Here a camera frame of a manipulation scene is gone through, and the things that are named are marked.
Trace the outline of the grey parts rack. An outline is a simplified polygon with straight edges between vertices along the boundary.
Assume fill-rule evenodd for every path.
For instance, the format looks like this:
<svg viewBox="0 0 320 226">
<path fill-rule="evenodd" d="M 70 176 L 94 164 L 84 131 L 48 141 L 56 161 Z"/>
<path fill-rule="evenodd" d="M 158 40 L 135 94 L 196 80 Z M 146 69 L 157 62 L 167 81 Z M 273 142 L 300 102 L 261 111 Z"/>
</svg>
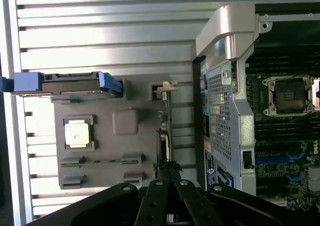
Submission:
<svg viewBox="0 0 320 226">
<path fill-rule="evenodd" d="M 152 86 L 170 81 L 168 74 L 114 77 L 123 81 L 122 97 L 94 97 L 86 100 L 55 100 L 55 142 L 58 180 L 62 189 L 111 187 L 128 182 L 141 184 L 155 177 L 157 130 L 161 100 L 152 100 Z M 89 143 L 67 145 L 65 124 L 84 120 L 89 126 Z M 138 164 L 100 164 L 62 167 L 86 161 L 133 161 Z"/>
</svg>

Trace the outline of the green RAM stick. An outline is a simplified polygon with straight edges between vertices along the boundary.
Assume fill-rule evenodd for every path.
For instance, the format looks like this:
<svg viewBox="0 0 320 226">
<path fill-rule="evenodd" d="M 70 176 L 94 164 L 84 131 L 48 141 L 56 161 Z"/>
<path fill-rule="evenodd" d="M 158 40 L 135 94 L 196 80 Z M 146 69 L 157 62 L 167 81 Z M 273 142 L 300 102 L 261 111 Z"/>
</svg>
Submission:
<svg viewBox="0 0 320 226">
<path fill-rule="evenodd" d="M 85 161 L 78 163 L 62 163 L 62 167 L 82 167 L 82 166 L 91 166 L 91 165 L 109 165 L 109 164 L 121 164 L 121 165 L 141 165 L 142 163 L 138 160 L 129 160 L 129 161 L 119 161 L 119 160 L 98 160 L 98 161 Z"/>
</svg>

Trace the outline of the green motherboard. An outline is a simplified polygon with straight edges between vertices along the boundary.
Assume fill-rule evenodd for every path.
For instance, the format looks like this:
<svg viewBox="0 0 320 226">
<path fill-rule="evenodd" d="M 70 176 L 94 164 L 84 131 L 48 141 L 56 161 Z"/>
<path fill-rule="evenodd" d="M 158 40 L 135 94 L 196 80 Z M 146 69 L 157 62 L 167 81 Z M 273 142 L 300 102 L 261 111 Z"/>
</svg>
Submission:
<svg viewBox="0 0 320 226">
<path fill-rule="evenodd" d="M 320 111 L 271 117 L 264 79 L 309 75 L 320 79 L 320 45 L 257 48 L 246 62 L 246 98 L 254 115 L 254 160 L 299 156 L 294 162 L 256 163 L 256 195 L 293 211 L 320 211 Z"/>
</svg>

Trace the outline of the blue expansion slot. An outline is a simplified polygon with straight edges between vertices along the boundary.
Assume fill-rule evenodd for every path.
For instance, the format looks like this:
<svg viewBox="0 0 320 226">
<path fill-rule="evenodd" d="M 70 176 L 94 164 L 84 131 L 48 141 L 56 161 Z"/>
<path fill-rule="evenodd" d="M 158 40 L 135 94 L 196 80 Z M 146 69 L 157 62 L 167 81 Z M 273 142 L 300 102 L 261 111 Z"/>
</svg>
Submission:
<svg viewBox="0 0 320 226">
<path fill-rule="evenodd" d="M 277 157 L 256 157 L 255 163 L 256 164 L 267 164 L 267 163 L 283 163 L 283 162 L 294 162 L 296 160 L 301 159 L 304 156 L 304 154 L 301 155 L 295 155 L 295 156 L 277 156 Z"/>
</svg>

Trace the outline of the open black PC case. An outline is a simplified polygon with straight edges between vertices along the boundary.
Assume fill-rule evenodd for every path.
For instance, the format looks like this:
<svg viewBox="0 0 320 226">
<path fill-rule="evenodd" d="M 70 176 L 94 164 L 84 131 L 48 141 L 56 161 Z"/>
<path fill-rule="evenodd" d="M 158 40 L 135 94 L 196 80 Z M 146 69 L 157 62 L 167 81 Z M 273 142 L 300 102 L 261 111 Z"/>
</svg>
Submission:
<svg viewBox="0 0 320 226">
<path fill-rule="evenodd" d="M 257 196 L 247 60 L 259 48 L 320 45 L 320 1 L 254 5 L 259 36 L 253 44 L 239 59 L 208 71 L 206 57 L 196 54 L 195 42 L 193 75 L 196 137 L 204 148 L 206 186 L 220 183 Z"/>
</svg>

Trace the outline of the silver CPU chip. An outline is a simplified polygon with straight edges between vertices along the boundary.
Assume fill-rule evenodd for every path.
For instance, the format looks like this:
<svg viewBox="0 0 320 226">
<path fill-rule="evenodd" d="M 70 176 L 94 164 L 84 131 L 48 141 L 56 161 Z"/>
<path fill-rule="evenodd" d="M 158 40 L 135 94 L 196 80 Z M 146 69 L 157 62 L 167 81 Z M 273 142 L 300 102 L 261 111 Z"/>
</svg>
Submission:
<svg viewBox="0 0 320 226">
<path fill-rule="evenodd" d="M 65 143 L 69 146 L 87 145 L 90 141 L 89 125 L 83 120 L 69 120 L 64 126 Z"/>
</svg>

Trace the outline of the hard disk in blue caddy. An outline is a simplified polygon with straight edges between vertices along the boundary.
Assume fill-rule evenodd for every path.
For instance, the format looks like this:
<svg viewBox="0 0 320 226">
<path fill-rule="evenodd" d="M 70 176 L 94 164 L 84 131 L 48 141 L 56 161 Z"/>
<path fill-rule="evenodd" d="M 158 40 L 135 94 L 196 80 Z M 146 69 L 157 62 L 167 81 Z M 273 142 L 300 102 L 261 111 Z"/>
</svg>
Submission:
<svg viewBox="0 0 320 226">
<path fill-rule="evenodd" d="M 107 72 L 51 73 L 17 72 L 13 79 L 0 76 L 0 92 L 21 97 L 55 100 L 121 98 L 124 84 Z"/>
</svg>

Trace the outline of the CPU socket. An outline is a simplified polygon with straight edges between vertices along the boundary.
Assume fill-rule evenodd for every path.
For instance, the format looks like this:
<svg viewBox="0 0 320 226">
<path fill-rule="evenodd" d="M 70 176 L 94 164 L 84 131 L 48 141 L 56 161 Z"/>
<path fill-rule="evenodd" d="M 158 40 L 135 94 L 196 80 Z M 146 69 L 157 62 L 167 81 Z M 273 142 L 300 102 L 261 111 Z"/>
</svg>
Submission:
<svg viewBox="0 0 320 226">
<path fill-rule="evenodd" d="M 266 86 L 269 117 L 301 117 L 320 111 L 312 102 L 313 79 L 310 75 L 273 76 L 262 81 Z"/>
</svg>

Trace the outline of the metal socket cover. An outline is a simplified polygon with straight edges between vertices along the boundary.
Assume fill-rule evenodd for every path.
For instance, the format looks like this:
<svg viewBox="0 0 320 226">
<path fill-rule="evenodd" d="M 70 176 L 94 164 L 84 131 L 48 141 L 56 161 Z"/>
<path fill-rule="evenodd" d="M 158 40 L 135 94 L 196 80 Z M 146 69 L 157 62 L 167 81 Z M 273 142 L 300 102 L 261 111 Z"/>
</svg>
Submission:
<svg viewBox="0 0 320 226">
<path fill-rule="evenodd" d="M 312 104 L 320 107 L 320 78 L 314 78 L 312 84 Z"/>
</svg>

